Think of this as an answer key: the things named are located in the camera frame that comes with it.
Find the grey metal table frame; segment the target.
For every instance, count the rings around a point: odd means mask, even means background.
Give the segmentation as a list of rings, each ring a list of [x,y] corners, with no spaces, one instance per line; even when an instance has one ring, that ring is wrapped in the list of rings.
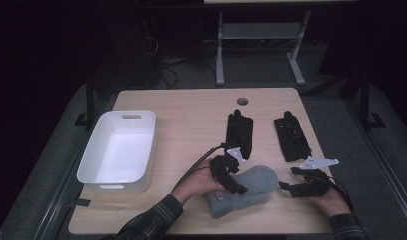
[[[300,22],[226,23],[223,20],[223,13],[220,12],[218,14],[217,53],[215,58],[216,85],[223,86],[225,84],[223,66],[224,40],[294,40],[294,48],[286,56],[296,83],[303,86],[305,79],[298,65],[297,57],[310,16],[311,12],[306,11]]]

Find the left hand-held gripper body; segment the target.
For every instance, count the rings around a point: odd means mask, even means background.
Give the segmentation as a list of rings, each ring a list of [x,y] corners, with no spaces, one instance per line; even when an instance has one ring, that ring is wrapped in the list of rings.
[[[227,149],[225,155],[218,155],[209,161],[211,175],[222,185],[222,177],[236,174],[244,161],[239,147]]]

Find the person's right hand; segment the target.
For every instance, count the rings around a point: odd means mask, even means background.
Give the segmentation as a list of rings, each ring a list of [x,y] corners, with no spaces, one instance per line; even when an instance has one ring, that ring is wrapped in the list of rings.
[[[323,196],[307,197],[307,200],[317,206],[327,217],[351,214],[351,210],[345,200],[332,188]]]

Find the person's left hand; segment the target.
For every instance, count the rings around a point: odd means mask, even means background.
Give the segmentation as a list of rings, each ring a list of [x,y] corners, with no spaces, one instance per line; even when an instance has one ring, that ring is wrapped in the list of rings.
[[[212,178],[209,160],[203,161],[198,168],[171,192],[182,205],[195,196],[213,191],[225,191],[225,188]]]

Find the black sock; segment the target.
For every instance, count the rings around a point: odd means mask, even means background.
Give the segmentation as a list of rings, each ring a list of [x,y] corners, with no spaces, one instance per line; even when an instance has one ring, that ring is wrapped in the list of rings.
[[[244,159],[249,159],[252,152],[253,124],[254,121],[238,109],[228,116],[226,144],[230,148],[239,147]]]
[[[300,123],[290,111],[286,111],[282,118],[276,119],[274,126],[286,162],[307,159],[311,156],[312,149]]]

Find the black metal stand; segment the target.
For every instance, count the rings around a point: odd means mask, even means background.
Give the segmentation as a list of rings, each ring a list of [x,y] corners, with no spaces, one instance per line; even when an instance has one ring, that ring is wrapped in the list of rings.
[[[89,74],[86,84],[86,112],[78,115],[75,126],[82,126],[86,130],[89,130],[95,120],[95,103],[94,103],[94,88],[93,88],[93,76]]]
[[[372,128],[384,128],[385,124],[377,113],[369,112],[370,100],[370,80],[365,71],[361,72],[360,79],[360,100],[359,100],[359,121],[366,131]]]

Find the grey fleece mitten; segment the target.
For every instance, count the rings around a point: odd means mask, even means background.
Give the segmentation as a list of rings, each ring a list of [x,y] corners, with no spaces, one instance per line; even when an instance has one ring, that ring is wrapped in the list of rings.
[[[234,179],[246,188],[240,197],[268,197],[278,187],[278,176],[270,167],[257,165],[234,176]]]

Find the grey sock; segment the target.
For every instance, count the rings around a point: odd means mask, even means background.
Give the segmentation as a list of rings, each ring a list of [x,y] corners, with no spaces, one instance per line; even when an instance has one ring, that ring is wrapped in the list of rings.
[[[214,191],[205,195],[214,219],[221,218],[233,211],[264,204],[269,200],[267,193],[249,193],[242,195],[230,192]]]

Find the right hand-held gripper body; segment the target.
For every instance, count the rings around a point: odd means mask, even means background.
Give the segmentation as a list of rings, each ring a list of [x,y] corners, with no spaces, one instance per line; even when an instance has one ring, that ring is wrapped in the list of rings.
[[[301,183],[300,197],[323,196],[330,188],[331,181],[322,168],[336,165],[338,159],[325,159],[320,157],[308,157],[298,168],[308,169],[310,172],[304,176],[305,183]]]

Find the white plastic bin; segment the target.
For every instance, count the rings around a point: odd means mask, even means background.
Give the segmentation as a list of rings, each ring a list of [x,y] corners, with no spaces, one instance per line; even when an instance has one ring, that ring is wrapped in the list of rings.
[[[150,185],[156,116],[148,110],[110,111],[97,121],[77,170],[96,193],[140,193]]]

